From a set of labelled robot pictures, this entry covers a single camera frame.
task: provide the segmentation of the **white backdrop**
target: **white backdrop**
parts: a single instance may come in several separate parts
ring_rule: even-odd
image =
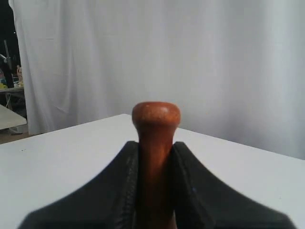
[[[10,5],[31,134],[162,100],[182,128],[305,159],[305,1]]]

